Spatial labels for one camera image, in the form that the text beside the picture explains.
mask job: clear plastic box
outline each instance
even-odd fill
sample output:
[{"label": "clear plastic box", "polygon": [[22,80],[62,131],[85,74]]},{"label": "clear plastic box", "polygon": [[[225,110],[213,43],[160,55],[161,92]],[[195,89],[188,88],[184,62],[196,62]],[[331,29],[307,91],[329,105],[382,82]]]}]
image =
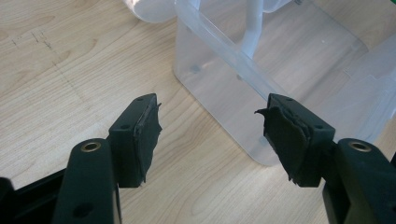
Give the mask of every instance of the clear plastic box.
[{"label": "clear plastic box", "polygon": [[271,92],[288,95],[336,129],[373,142],[396,108],[396,35],[368,50],[315,4],[288,0],[176,1],[175,75],[261,164]]}]

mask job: wood grain surface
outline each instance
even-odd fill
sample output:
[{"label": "wood grain surface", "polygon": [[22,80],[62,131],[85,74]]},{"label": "wood grain surface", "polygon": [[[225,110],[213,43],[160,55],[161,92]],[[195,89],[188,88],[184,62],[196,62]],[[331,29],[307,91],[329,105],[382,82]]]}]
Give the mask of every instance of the wood grain surface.
[{"label": "wood grain surface", "polygon": [[[156,92],[163,132],[147,183],[122,189],[123,223],[326,223],[318,189],[264,167],[174,77],[176,20],[121,0],[0,2],[0,176],[16,189],[66,166],[71,148]],[[377,141],[388,158],[396,120]]]}]

